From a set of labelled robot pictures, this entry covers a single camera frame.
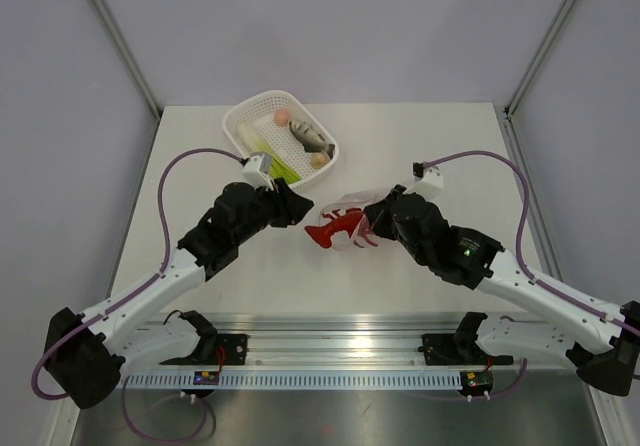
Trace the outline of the green toy leek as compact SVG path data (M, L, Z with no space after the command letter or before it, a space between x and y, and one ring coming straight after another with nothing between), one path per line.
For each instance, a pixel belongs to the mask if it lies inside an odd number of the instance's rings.
M249 121L238 123L236 135L247 152L266 153L271 157L269 175L272 178L282 178L289 185L301 180L301 177L275 152L253 123Z

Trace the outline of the white plastic basket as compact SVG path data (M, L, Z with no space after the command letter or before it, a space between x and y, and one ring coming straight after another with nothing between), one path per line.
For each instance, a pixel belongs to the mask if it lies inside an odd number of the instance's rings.
M278 126L274 116L278 110L286 109L295 120L306 122L314 127L320 135L335 146L333 155L326 165L314 168L313 153L305 152L303 145L297 141L288 128ZM285 166L297 174L299 180L290 185L292 189L311 186L327 176L334 168L340 155L337 141L320 121L292 94L282 90L270 90L253 96L233 106L222 120L222 129L235 149L242 156L256 152L237 132L241 124L251 123L254 129L264 138Z

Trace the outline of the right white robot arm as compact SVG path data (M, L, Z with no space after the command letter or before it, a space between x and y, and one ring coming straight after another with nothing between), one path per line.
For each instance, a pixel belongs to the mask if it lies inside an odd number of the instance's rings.
M504 299L538 317L509 321L482 312L464 315L444 353L466 364L511 356L556 363L589 386L625 397L639 359L639 305L589 298L545 274L528 277L499 241L451 225L421 195L395 187L364 215L373 232L403 246L446 283Z

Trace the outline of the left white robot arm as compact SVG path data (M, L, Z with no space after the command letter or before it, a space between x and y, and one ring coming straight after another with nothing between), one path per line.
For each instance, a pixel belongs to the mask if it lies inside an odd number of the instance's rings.
M89 409L138 371L166 361L203 364L215 358L218 331L196 311L150 329L142 326L229 266L257 233L295 226L313 206L282 179L270 187L228 184L159 272L81 313L64 308L51 318L45 370L77 407Z

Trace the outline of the clear zip top bag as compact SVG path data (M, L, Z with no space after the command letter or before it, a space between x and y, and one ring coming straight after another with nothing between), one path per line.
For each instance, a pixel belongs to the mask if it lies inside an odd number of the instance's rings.
M370 229L364 209L384 196L385 190L380 188L357 191L323 207L318 216L318 225L327 230L323 248L345 251L380 246L384 240Z

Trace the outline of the red toy lobster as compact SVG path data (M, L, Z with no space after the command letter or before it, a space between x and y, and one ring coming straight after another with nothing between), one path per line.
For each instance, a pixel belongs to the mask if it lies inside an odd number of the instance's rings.
M323 213L322 218L326 219L324 224L304 227L305 233L321 248L342 251L350 247L364 249L378 246L371 238L373 233L368 229L369 224L362 209L333 210Z

